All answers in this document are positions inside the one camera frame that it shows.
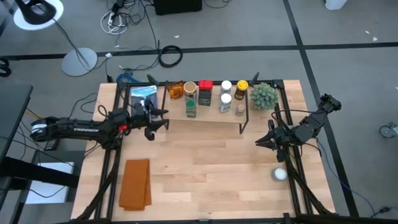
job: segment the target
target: wooden table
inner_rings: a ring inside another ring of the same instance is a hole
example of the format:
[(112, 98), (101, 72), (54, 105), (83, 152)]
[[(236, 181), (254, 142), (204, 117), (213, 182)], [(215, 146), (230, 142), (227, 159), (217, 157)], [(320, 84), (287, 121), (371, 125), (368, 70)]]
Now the wooden table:
[[(285, 80), (284, 85), (290, 109), (306, 110), (300, 82)], [(101, 84), (96, 108), (103, 105), (111, 111), (115, 91), (116, 84)], [(278, 163), (272, 150), (254, 144), (267, 134), (272, 112), (250, 109), (243, 134), (234, 123), (177, 120), (170, 121), (168, 131), (161, 128), (155, 141), (148, 141), (143, 130), (133, 130), (123, 139), (112, 221), (277, 218), (283, 213), (294, 217), (289, 181), (278, 182), (271, 176), (273, 169), (284, 168), (285, 163)], [(292, 112), (294, 123), (305, 115)], [(103, 116), (95, 111), (93, 119), (101, 121)], [(87, 149), (94, 144), (88, 142)], [(72, 218), (84, 211), (98, 190), (104, 154), (98, 149), (85, 159)], [(142, 212), (124, 211), (118, 202), (126, 160), (144, 158), (150, 159), (152, 205)], [(304, 145), (302, 163), (308, 186), (334, 212), (318, 151)], [(296, 186), (305, 212), (300, 187)], [(109, 189), (103, 200), (103, 217), (108, 196)]]

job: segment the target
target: white lamp base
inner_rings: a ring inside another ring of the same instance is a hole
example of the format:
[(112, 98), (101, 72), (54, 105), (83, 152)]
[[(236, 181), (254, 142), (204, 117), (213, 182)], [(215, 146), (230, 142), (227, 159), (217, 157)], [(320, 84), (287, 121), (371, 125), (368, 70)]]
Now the white lamp base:
[(91, 50), (87, 47), (79, 48), (81, 56), (78, 57), (76, 50), (72, 50), (67, 53), (66, 56), (62, 60), (61, 68), (65, 74), (73, 77), (78, 77), (84, 75), (93, 68), (97, 64), (98, 57), (94, 50)]

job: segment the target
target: potted succulent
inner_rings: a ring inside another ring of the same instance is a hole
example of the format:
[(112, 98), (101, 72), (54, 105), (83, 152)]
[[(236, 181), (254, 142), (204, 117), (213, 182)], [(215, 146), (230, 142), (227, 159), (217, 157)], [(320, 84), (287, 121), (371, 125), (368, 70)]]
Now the potted succulent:
[(271, 110), (278, 103), (278, 93), (266, 83), (256, 85), (250, 97), (255, 110)]

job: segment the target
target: red lid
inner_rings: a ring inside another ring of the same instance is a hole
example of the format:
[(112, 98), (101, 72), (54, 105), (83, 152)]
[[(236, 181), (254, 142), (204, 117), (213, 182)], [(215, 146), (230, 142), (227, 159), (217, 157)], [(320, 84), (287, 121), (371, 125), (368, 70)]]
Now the red lid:
[(212, 80), (200, 80), (199, 81), (199, 89), (200, 90), (212, 90), (213, 89), (213, 81)]

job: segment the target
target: orange towel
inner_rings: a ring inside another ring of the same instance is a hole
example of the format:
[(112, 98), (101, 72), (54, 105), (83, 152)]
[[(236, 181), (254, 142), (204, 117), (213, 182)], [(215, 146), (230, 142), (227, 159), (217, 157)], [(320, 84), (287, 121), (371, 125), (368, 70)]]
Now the orange towel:
[(124, 167), (119, 206), (125, 211), (143, 211), (150, 204), (149, 159), (128, 160)]

